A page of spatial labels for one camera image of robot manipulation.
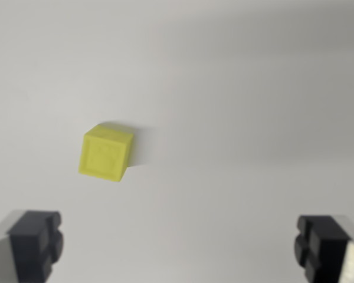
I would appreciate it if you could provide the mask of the black silver gripper left finger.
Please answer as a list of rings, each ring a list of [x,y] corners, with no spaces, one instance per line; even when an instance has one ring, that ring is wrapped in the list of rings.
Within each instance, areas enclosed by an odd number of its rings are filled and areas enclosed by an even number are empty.
[[[47,282],[63,253],[57,211],[10,212],[0,221],[0,282]]]

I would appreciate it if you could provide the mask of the black silver gripper right finger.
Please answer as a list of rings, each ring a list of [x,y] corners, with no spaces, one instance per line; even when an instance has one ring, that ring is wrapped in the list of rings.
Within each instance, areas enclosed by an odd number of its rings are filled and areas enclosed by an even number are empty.
[[[354,223],[341,215],[301,215],[294,255],[308,282],[354,282]]]

